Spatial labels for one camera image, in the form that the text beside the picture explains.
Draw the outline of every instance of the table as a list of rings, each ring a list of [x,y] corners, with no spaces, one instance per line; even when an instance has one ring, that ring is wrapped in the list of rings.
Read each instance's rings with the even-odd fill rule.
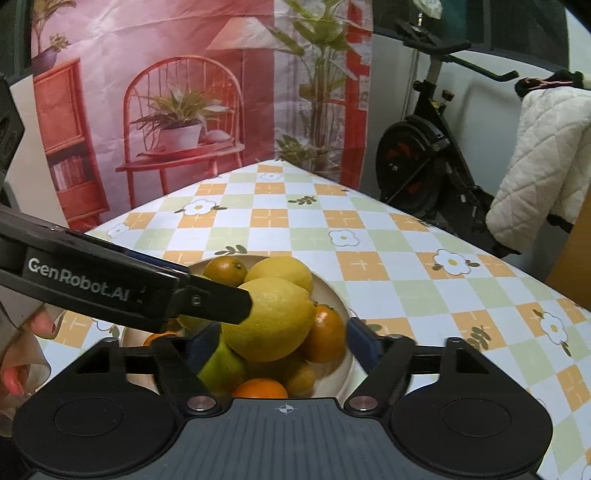
[[[461,336],[549,411],[554,438],[540,475],[591,478],[591,314],[466,242],[282,161],[193,184],[90,232],[190,265],[248,252],[293,255],[383,335],[422,345]],[[68,312],[52,342],[61,371],[120,327]],[[413,387],[436,376],[421,376]]]

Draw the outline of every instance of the orange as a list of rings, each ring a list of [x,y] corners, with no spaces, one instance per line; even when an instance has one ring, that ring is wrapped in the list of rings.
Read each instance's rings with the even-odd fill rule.
[[[203,275],[210,280],[237,287],[244,283],[248,270],[246,265],[236,257],[217,257],[205,267]]]
[[[277,380],[253,378],[234,390],[232,396],[241,398],[287,398],[287,390]]]
[[[148,338],[146,338],[146,340],[144,340],[144,346],[148,346],[149,344],[151,344],[154,340],[156,340],[156,338],[159,337],[164,337],[164,336],[169,336],[169,337],[179,337],[180,334],[178,332],[164,332],[164,333],[153,333],[152,335],[150,335]]]
[[[328,305],[317,305],[310,333],[300,346],[306,360],[325,364],[345,350],[345,324],[340,315]]]

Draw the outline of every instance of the small table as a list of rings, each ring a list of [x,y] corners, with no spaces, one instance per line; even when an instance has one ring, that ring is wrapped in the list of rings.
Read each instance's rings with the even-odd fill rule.
[[[179,264],[293,255],[382,335],[464,337],[549,411],[540,475],[591,478],[591,314],[519,269],[362,193],[265,161],[171,193],[91,235]],[[121,327],[68,312],[44,352],[56,375]],[[420,377],[417,388],[436,380]]]

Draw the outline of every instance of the screw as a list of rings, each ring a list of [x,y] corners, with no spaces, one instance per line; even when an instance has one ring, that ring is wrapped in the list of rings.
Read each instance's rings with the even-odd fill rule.
[[[187,400],[187,406],[195,411],[208,411],[216,406],[216,401],[212,397],[205,395],[198,395]]]
[[[359,395],[349,400],[349,407],[357,411],[370,411],[378,406],[378,401],[368,395]]]

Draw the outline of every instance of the floor lamp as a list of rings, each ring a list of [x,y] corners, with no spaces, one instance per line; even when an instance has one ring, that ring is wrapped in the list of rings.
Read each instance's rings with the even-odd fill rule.
[[[244,50],[279,50],[284,47],[285,45],[277,40],[257,17],[233,17],[218,32],[207,50],[240,50],[240,90],[244,96]],[[243,142],[246,144],[246,132],[242,130]]]

